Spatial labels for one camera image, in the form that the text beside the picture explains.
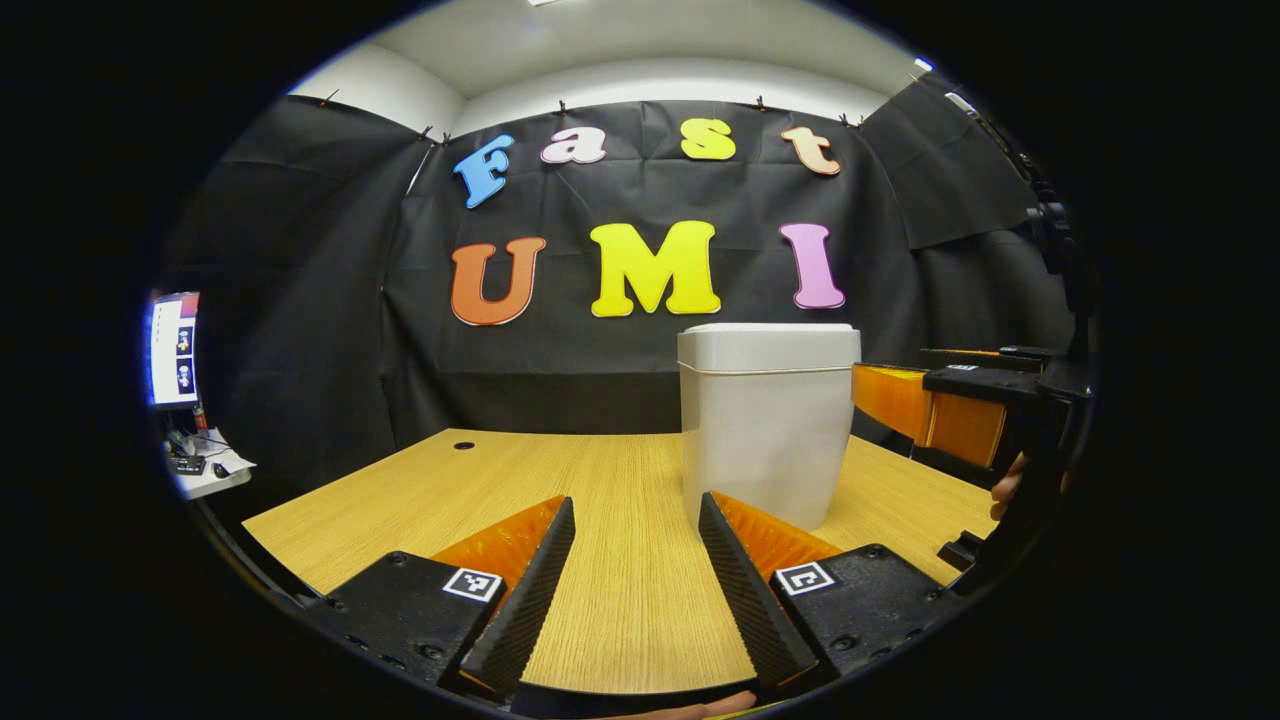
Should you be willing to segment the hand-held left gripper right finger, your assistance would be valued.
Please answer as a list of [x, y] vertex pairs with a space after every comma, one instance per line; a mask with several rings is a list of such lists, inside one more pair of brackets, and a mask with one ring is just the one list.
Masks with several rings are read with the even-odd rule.
[[841, 551], [719, 492], [698, 530], [763, 698], [856, 675], [966, 605], [883, 544]]

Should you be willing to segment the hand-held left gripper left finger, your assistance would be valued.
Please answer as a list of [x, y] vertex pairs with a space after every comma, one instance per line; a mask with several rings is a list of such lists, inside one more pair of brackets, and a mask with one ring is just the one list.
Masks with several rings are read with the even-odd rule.
[[430, 557], [392, 551], [303, 616], [417, 683], [509, 701], [575, 537], [573, 502], [557, 495]]

